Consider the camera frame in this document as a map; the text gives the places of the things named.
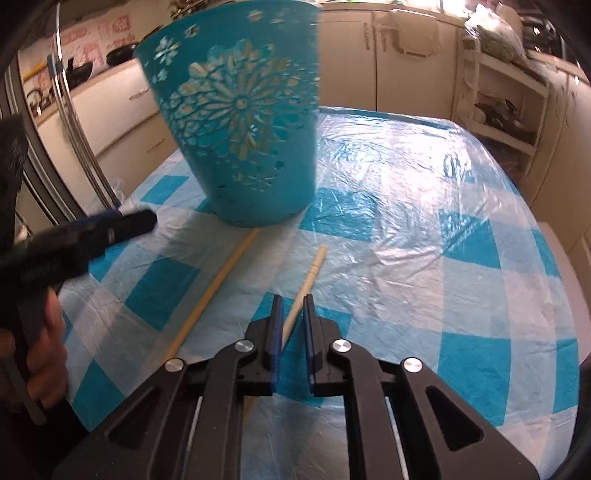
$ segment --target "black bowl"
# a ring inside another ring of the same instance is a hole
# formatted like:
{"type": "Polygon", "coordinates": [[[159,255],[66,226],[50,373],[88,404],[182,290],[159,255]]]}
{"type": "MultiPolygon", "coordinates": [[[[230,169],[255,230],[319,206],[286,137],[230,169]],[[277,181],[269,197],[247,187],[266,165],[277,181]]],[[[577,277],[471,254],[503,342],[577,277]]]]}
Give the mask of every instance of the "black bowl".
{"type": "Polygon", "coordinates": [[[122,63],[131,60],[134,56],[134,50],[138,45],[139,42],[135,42],[111,50],[107,54],[107,64],[114,67],[115,65],[121,65],[122,63]]]}

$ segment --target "kettle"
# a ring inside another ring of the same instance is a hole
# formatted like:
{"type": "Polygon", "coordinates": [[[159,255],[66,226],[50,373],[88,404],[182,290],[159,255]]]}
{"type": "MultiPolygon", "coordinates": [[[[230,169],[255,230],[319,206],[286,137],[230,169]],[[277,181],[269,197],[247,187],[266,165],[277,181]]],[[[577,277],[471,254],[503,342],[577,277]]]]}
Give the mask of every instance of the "kettle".
{"type": "Polygon", "coordinates": [[[51,98],[48,96],[43,96],[43,91],[39,88],[34,88],[27,94],[27,102],[29,107],[31,108],[31,112],[33,116],[41,115],[42,111],[45,110],[48,106],[51,105],[51,98]],[[35,95],[32,101],[29,101],[29,97],[31,95],[35,95]]]}

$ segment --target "black pot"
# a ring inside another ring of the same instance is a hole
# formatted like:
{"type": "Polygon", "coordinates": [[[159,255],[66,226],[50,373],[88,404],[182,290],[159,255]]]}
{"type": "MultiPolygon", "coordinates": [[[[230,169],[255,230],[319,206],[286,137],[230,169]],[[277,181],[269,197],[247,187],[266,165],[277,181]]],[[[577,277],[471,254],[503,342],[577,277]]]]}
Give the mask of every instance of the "black pot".
{"type": "Polygon", "coordinates": [[[134,56],[134,50],[138,45],[139,42],[135,42],[111,50],[107,54],[107,64],[114,67],[115,65],[121,65],[122,63],[131,60],[134,56]]]}
{"type": "Polygon", "coordinates": [[[73,59],[68,61],[68,68],[66,69],[66,80],[68,81],[68,87],[70,90],[75,89],[78,85],[81,85],[88,80],[92,73],[93,63],[87,61],[77,68],[71,68],[73,66],[73,59]]]}

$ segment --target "finger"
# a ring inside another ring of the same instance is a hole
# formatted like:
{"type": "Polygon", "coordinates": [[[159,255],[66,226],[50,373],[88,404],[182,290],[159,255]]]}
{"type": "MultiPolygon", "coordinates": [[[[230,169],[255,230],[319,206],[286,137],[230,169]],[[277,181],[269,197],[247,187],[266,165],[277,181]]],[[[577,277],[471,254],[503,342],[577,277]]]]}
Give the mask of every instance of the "finger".
{"type": "Polygon", "coordinates": [[[14,354],[14,337],[5,329],[0,329],[0,358],[8,358],[14,354]]]}
{"type": "Polygon", "coordinates": [[[60,300],[56,292],[51,288],[47,290],[47,302],[45,303],[45,321],[50,333],[61,338],[66,331],[66,322],[64,322],[60,300]]]}
{"type": "Polygon", "coordinates": [[[37,372],[43,365],[50,362],[66,363],[67,353],[60,340],[50,336],[47,328],[41,331],[39,340],[29,350],[27,367],[31,373],[37,372]]]}
{"type": "Polygon", "coordinates": [[[51,408],[66,396],[68,390],[67,378],[63,378],[54,388],[41,396],[41,403],[45,408],[51,408]]]}
{"type": "Polygon", "coordinates": [[[65,365],[45,365],[29,380],[27,390],[33,400],[40,400],[58,388],[67,378],[65,365]]]}

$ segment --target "human hand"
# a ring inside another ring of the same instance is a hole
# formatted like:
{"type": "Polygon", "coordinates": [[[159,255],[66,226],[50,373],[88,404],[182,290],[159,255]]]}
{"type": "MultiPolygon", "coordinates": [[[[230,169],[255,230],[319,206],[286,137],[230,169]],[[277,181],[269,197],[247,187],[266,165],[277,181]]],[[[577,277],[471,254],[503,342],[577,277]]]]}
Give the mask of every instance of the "human hand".
{"type": "MultiPolygon", "coordinates": [[[[29,350],[27,366],[31,378],[27,383],[29,395],[34,400],[41,400],[45,408],[58,403],[67,390],[67,353],[61,344],[61,337],[66,324],[61,316],[61,306],[56,293],[49,289],[44,311],[45,325],[39,339],[29,350]]],[[[14,353],[12,334],[0,329],[0,358],[10,357],[14,353]]],[[[18,404],[12,385],[0,370],[0,400],[11,407],[18,404]]]]}

